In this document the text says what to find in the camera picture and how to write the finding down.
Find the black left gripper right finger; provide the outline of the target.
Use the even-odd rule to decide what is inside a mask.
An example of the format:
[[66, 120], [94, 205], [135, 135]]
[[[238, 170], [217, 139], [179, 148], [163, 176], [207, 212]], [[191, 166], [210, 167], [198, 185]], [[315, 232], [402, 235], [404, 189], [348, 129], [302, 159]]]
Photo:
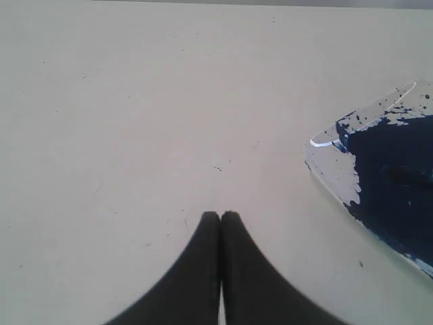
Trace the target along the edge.
[[227, 324], [338, 323], [272, 266], [234, 211], [221, 217], [220, 250]]

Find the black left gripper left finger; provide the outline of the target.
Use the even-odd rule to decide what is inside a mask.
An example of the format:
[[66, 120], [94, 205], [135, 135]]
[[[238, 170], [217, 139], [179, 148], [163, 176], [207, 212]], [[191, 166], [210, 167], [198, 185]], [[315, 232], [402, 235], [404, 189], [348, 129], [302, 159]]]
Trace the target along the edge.
[[218, 324], [221, 220], [206, 211], [171, 268], [108, 324]]

